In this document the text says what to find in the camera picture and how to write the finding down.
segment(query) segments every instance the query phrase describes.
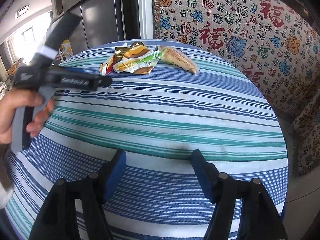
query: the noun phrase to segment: round table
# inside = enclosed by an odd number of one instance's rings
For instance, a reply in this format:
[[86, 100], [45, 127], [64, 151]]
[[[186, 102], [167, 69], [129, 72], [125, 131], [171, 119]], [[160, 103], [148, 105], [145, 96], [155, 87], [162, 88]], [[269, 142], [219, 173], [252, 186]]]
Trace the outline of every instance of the round table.
[[[188, 161], [194, 149], [235, 179], [260, 178], [282, 211], [286, 145], [255, 85], [213, 54], [177, 42], [144, 42], [152, 50], [156, 45], [182, 50], [200, 74], [158, 63], [146, 75], [112, 72], [111, 87], [98, 91], [57, 89], [55, 110], [41, 134], [8, 164], [15, 192], [6, 212], [23, 239], [56, 179], [82, 179], [111, 160], [116, 149], [127, 152], [127, 166], [104, 205], [115, 239], [204, 236], [214, 205]], [[84, 51], [62, 65], [99, 73], [99, 65], [123, 43]], [[87, 239], [80, 201], [76, 209], [81, 238]], [[238, 200], [230, 239], [236, 238], [240, 211]]]

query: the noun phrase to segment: snack wrapper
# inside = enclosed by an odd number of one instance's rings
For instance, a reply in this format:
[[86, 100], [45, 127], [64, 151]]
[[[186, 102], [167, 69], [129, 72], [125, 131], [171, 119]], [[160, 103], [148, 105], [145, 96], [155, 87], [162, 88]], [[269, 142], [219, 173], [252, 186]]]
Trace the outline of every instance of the snack wrapper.
[[115, 55], [110, 56], [104, 63], [102, 63], [99, 67], [99, 72], [101, 76], [108, 75], [111, 71], [113, 71], [113, 65], [115, 64]]
[[126, 46], [115, 47], [115, 63], [120, 62], [123, 59], [124, 54], [129, 50], [135, 50], [138, 46], [143, 46], [144, 48], [146, 48], [146, 46], [141, 41], [133, 42], [130, 47], [128, 47], [127, 43], [125, 43], [125, 45]]
[[137, 45], [126, 51], [122, 57], [122, 60], [142, 57], [143, 55], [147, 55], [149, 53], [151, 53], [151, 50], [148, 49], [145, 45]]
[[141, 57], [123, 59], [113, 65], [115, 72], [130, 72], [133, 74], [148, 74], [158, 63], [162, 52], [159, 50], [149, 52]]
[[200, 72], [197, 65], [182, 51], [171, 46], [158, 46], [157, 49], [162, 52], [162, 56], [160, 58], [162, 61], [176, 65], [195, 75]]

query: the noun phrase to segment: patterned blanket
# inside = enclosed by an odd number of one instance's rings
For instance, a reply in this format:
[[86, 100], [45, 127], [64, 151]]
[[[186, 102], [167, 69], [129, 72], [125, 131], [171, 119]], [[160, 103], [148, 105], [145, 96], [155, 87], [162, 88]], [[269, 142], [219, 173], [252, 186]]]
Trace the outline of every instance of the patterned blanket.
[[273, 108], [295, 119], [294, 172], [320, 160], [320, 37], [279, 0], [153, 0], [156, 39], [216, 54], [245, 74]]

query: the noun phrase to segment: white tape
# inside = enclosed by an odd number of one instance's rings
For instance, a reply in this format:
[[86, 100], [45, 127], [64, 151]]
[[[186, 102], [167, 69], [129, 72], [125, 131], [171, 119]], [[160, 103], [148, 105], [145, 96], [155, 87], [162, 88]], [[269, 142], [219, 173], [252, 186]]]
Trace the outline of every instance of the white tape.
[[56, 58], [56, 55], [58, 54], [58, 51], [43, 45], [38, 47], [36, 53], [39, 53], [47, 58], [54, 60]]

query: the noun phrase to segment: red chinese character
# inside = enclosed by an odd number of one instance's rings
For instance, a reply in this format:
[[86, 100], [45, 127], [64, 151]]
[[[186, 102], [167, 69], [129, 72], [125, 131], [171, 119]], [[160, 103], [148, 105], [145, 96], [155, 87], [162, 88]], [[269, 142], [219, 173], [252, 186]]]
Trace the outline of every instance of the red chinese character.
[[210, 26], [211, 24], [207, 21], [207, 25], [199, 30], [199, 32], [201, 33], [199, 40], [202, 40], [202, 44], [206, 44], [207, 42], [207, 37], [209, 36], [208, 33], [210, 32]]
[[223, 41], [218, 40], [217, 38], [221, 36], [220, 32], [224, 31], [224, 28], [213, 29], [212, 33], [209, 33], [210, 26], [211, 24], [207, 21], [207, 25], [199, 30], [199, 32], [201, 33], [199, 40], [202, 40], [202, 44], [206, 44], [208, 39], [208, 43], [211, 48], [219, 49], [223, 46]]
[[273, 9], [271, 9], [272, 13], [269, 14], [270, 21], [276, 28], [284, 24], [283, 20], [278, 17], [281, 15], [280, 10], [284, 11], [283, 7], [274, 6]]
[[265, 19], [268, 19], [268, 13], [270, 12], [270, 8], [271, 8], [271, 4], [267, 2], [271, 2], [271, 0], [265, 0], [260, 3], [260, 5], [264, 7], [260, 10], [260, 12], [263, 13], [263, 17]]
[[217, 29], [213, 29], [212, 33], [210, 33], [208, 37], [208, 43], [211, 48], [219, 49], [223, 46], [223, 41], [217, 39], [218, 37], [221, 36], [220, 32], [222, 31], [224, 31], [224, 28], [217, 28]]
[[281, 18], [279, 18], [279, 16], [282, 13], [281, 11], [284, 11], [284, 9], [283, 9], [283, 7], [280, 7], [280, 6], [274, 6], [271, 9], [271, 4], [268, 2], [271, 2], [271, 0], [265, 0], [260, 3], [260, 5], [263, 6], [263, 8], [260, 10], [260, 12], [263, 13], [263, 17], [265, 19], [268, 19], [268, 16], [269, 16], [271, 23], [276, 28], [279, 28], [284, 24], [283, 20]]
[[259, 81], [260, 78], [261, 78], [260, 76], [264, 76], [264, 73], [263, 73], [263, 72], [254, 72], [254, 73], [252, 74], [251, 69], [253, 69], [252, 63], [251, 63], [250, 68], [244, 69], [244, 70], [242, 71], [242, 73], [243, 73], [247, 78], [249, 78], [249, 79], [251, 80], [251, 82], [256, 85], [257, 88], [260, 88], [260, 84], [259, 84], [258, 81]]

